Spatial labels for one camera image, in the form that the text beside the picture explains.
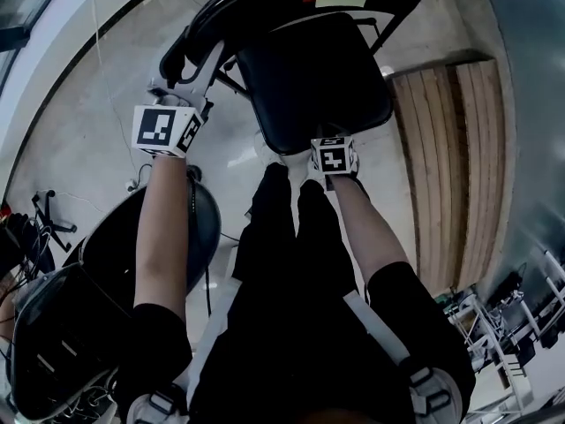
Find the person's left white shoe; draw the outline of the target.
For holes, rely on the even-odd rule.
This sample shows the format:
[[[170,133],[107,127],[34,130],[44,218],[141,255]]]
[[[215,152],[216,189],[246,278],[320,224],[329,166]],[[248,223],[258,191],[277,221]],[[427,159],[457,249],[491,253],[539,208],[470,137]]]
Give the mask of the person's left white shoe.
[[[264,167],[268,167],[273,164],[287,167],[284,160],[267,145],[261,135],[254,140],[254,149],[257,157],[260,159]]]

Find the black star chair base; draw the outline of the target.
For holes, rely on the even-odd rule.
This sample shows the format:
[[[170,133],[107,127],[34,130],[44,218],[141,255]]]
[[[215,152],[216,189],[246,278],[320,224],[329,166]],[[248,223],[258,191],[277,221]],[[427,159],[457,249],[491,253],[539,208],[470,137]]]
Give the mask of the black star chair base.
[[[57,193],[49,189],[44,195],[44,207],[40,206],[41,196],[39,192],[36,192],[35,195],[32,197],[31,202],[34,206],[34,210],[36,212],[39,221],[43,228],[47,228],[50,230],[50,236],[55,242],[61,247],[61,249],[68,254],[72,249],[72,244],[70,242],[64,243],[59,236],[57,235],[58,232],[72,234],[77,231],[77,226],[72,224],[71,226],[64,226],[62,224],[55,223],[51,218],[50,212],[50,202],[52,199],[56,197]]]

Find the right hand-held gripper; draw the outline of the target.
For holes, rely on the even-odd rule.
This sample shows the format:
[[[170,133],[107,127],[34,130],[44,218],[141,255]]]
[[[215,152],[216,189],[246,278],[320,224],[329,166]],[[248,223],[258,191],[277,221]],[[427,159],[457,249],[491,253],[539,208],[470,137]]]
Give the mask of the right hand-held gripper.
[[[310,172],[315,178],[357,175],[359,160],[351,136],[311,139],[310,147]]]

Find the black framed window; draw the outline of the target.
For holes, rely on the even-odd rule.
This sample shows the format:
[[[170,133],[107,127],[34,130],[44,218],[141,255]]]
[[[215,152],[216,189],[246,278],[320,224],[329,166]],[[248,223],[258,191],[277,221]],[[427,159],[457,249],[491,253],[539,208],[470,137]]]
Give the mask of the black framed window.
[[[25,47],[51,0],[0,0],[0,53]]]

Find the white chest harness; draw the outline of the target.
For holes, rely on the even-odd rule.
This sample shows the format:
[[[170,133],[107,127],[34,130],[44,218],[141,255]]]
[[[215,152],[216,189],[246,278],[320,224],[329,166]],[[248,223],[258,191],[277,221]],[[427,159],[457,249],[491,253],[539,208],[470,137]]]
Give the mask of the white chest harness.
[[[228,312],[240,286],[241,282],[237,279],[228,279],[191,363],[172,383],[185,392],[186,405],[192,402],[201,372],[217,338],[227,329]],[[416,424],[459,424],[463,419],[463,402],[453,378],[441,369],[418,365],[403,342],[356,291],[343,296],[343,300],[363,324],[366,332],[384,349],[396,366],[408,375]],[[182,414],[171,399],[155,392],[152,395],[142,395],[133,402],[126,424],[192,423],[190,417]]]

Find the black folding chair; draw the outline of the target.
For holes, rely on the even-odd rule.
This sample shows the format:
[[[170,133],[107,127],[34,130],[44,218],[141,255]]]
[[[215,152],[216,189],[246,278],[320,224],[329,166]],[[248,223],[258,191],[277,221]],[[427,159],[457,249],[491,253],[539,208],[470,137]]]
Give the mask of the black folding chair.
[[[224,41],[212,83],[248,99],[267,145],[295,155],[318,136],[389,120],[393,105],[374,56],[420,1],[316,8],[302,0],[209,0],[159,71],[169,88],[188,91],[198,66]]]

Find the person's black clothed body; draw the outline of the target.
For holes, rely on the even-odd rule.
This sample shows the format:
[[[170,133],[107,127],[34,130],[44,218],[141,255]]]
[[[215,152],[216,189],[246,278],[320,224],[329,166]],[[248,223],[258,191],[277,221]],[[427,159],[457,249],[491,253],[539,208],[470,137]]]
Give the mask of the person's black clothed body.
[[[476,384],[470,357],[412,266],[390,264],[366,284],[338,201],[313,181],[293,199],[286,176],[282,165],[266,167],[253,196],[231,276],[241,286],[190,405],[172,385],[197,351],[185,319],[133,305],[117,371],[123,424],[137,398],[156,392],[192,424],[416,424],[410,379],[344,302],[353,291],[418,365],[453,378],[464,418]]]

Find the dark round seat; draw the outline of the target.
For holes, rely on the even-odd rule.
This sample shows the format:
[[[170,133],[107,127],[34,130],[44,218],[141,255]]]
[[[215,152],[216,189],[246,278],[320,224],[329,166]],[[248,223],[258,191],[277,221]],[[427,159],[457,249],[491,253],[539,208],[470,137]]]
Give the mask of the dark round seat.
[[[133,308],[136,240],[145,191],[141,187],[116,206],[81,248],[83,269],[127,313]],[[205,186],[195,184],[189,198],[187,291],[204,276],[218,247],[220,230],[214,197]]]

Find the person's left forearm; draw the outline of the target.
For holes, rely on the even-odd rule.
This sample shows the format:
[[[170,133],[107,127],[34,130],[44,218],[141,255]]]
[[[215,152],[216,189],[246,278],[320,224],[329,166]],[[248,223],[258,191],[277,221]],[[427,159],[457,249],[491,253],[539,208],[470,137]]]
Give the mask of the person's left forearm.
[[[183,158],[158,156],[139,216],[134,304],[169,309],[185,319],[189,184]]]

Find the white metal rack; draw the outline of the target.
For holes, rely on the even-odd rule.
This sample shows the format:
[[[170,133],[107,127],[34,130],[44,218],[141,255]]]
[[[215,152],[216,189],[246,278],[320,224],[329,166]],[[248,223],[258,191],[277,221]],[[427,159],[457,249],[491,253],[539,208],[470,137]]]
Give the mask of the white metal rack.
[[[534,270],[545,294],[539,304],[525,293],[524,265],[486,302],[472,288],[441,300],[476,378],[463,424],[510,424],[565,405],[565,254],[544,251]]]

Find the person's right forearm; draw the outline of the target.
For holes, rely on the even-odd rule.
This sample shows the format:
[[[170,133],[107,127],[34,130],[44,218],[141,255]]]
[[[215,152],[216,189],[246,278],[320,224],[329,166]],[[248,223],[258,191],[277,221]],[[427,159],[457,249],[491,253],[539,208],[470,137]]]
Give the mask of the person's right forearm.
[[[364,282],[390,264],[407,263],[399,239],[359,184],[346,176],[333,176],[331,183]]]

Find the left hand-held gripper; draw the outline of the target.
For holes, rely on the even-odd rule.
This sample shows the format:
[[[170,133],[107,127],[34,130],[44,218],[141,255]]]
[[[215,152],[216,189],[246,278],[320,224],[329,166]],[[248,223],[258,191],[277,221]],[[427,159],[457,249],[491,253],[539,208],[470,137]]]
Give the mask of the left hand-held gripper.
[[[194,107],[190,101],[174,94],[162,77],[152,77],[147,85],[148,104],[134,108],[132,147],[151,156],[185,159],[198,131],[208,120],[214,104],[206,97],[224,51],[219,41],[198,66],[189,83],[189,100],[203,101]]]

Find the wooden slat platform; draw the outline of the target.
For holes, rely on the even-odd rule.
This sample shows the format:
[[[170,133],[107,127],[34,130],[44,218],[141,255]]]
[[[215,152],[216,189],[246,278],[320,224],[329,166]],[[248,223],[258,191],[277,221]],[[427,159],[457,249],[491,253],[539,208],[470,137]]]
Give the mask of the wooden slat platform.
[[[437,65],[390,81],[416,235],[431,295],[486,276],[501,225],[506,120],[498,65]]]

